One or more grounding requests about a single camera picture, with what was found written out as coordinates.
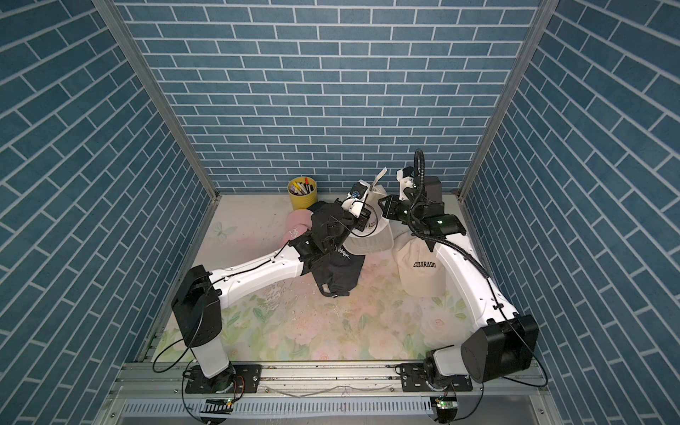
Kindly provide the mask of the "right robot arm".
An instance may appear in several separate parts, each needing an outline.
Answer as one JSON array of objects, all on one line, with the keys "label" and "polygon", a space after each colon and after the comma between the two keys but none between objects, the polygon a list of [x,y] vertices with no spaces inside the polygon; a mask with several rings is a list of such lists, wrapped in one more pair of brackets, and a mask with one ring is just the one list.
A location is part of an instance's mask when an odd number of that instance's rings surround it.
[{"label": "right robot arm", "polygon": [[408,226],[411,235],[443,265],[469,309],[472,335],[458,348],[439,348],[427,355],[430,379],[451,375],[449,364],[460,354],[470,378],[479,383],[505,379],[540,388],[512,375],[529,369],[537,356],[539,327],[530,314],[522,315],[502,295],[491,273],[478,260],[462,221],[444,211],[442,202],[389,195],[378,205],[385,219]]}]

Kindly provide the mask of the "beige Colorado cap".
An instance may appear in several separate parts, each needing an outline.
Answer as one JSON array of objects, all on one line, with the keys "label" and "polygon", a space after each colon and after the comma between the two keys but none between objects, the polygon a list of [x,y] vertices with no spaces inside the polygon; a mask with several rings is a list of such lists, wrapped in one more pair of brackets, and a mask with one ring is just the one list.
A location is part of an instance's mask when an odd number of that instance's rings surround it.
[{"label": "beige Colorado cap", "polygon": [[369,230],[361,233],[350,233],[344,242],[344,248],[355,255],[367,255],[370,253],[380,253],[390,251],[393,248],[394,237],[391,231],[390,222],[382,216],[382,210],[378,205],[378,200],[387,196],[387,192],[379,181],[387,174],[387,168],[383,168],[370,183],[371,190],[368,194],[366,204],[372,205],[379,217],[373,232]]},{"label": "beige Colorado cap", "polygon": [[423,240],[404,233],[395,239],[392,254],[403,289],[409,296],[419,298],[444,296],[446,271],[442,262]]}]

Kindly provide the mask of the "black cap front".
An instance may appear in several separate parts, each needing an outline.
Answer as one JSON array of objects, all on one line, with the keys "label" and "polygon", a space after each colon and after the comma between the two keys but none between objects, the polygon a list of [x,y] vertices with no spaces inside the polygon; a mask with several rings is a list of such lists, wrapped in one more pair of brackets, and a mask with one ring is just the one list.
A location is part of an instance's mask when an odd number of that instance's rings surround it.
[{"label": "black cap front", "polygon": [[325,257],[312,274],[319,292],[324,297],[348,297],[359,282],[366,257],[339,248]]}]

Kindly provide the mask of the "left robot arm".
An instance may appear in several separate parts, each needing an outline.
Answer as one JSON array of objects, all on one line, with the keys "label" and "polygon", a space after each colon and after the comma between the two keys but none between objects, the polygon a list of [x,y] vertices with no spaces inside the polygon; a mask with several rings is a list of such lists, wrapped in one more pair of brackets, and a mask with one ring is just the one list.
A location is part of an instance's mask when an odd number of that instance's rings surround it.
[{"label": "left robot arm", "polygon": [[322,296],[347,297],[358,285],[365,258],[349,253],[345,240],[377,217],[374,207],[354,198],[320,202],[313,208],[311,228],[274,253],[227,269],[191,268],[176,290],[171,308],[183,343],[203,376],[212,379],[233,373],[221,341],[221,311],[245,296],[311,274]]}]

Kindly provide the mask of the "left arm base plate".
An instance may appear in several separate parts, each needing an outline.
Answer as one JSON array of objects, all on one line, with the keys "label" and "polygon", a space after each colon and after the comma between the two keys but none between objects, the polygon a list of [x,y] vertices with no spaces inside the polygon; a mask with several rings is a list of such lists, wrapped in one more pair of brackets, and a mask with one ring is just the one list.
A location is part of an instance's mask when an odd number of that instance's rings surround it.
[{"label": "left arm base plate", "polygon": [[262,366],[258,364],[230,364],[218,375],[205,377],[200,366],[192,366],[182,374],[189,394],[224,394],[235,396],[255,393],[260,385]]}]

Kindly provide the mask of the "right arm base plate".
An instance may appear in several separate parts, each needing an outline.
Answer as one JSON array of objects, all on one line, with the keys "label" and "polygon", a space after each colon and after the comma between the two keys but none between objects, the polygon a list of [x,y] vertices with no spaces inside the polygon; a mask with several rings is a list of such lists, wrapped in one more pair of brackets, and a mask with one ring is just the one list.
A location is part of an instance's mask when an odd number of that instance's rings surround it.
[{"label": "right arm base plate", "polygon": [[430,377],[419,363],[400,363],[394,368],[403,392],[470,392],[473,384],[468,375]]}]

